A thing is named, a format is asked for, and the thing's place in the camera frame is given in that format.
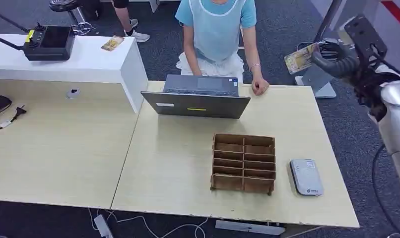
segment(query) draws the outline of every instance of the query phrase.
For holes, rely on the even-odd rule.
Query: white sneaker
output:
[[[134,37],[137,42],[146,42],[150,39],[149,35],[138,33],[135,30],[133,30],[133,33],[131,35],[128,35],[126,31],[124,31],[124,34],[125,36]]]
[[[133,29],[138,25],[138,20],[137,19],[130,19],[130,24],[132,25],[132,29]]]

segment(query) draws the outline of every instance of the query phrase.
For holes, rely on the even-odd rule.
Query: dark gray carpet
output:
[[[283,57],[297,43],[313,39],[321,18],[306,0],[256,0],[258,47],[265,79],[272,84],[293,84]],[[94,22],[99,35],[122,34],[119,22],[109,3],[105,3],[101,21]],[[173,15],[177,2],[161,4],[153,14],[148,3],[131,3],[130,13],[138,18],[139,32],[151,34],[151,40],[139,44],[146,72],[151,80],[163,80],[166,74],[179,73],[175,68],[182,51],[182,32]],[[51,12],[47,0],[0,1],[0,12],[31,27],[36,21],[44,24],[69,24],[67,14]],[[0,20],[0,33],[20,33]],[[245,81],[251,76],[245,73]],[[393,232],[375,200],[371,184],[371,161],[381,144],[377,128],[369,121],[364,108],[357,105],[352,91],[333,82],[337,98],[319,100],[319,108],[333,145],[340,170],[355,208],[360,229],[325,228],[302,237],[383,238]],[[385,154],[380,158],[378,183],[389,212],[400,226],[400,186],[392,161]],[[136,213],[117,212],[119,219]],[[144,214],[151,228],[159,235],[185,223],[201,223],[203,218]],[[218,230],[211,219],[205,224],[207,237],[264,238],[265,235]],[[142,220],[111,224],[116,237],[152,237]],[[193,237],[194,229],[183,228],[170,237]],[[92,230],[86,209],[0,202],[0,234],[10,238],[75,238],[99,237]]]

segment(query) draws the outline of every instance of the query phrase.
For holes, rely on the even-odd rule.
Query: cardboard organizer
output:
[[[271,195],[276,179],[273,137],[216,134],[210,189]]]

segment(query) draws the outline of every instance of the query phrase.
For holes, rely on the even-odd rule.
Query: laptop keyboard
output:
[[[185,93],[185,94],[199,94],[199,95],[228,95],[236,96],[235,92],[221,92],[221,91],[196,91],[196,90],[185,90],[185,89],[168,89],[166,93]]]

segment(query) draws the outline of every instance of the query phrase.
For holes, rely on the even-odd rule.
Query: white skirt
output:
[[[181,75],[192,75],[193,72],[188,64],[186,54],[180,54],[179,58],[177,68],[181,70]],[[204,59],[197,60],[203,76],[235,77],[238,78],[238,83],[243,82],[244,63],[236,52],[222,63],[209,63]]]

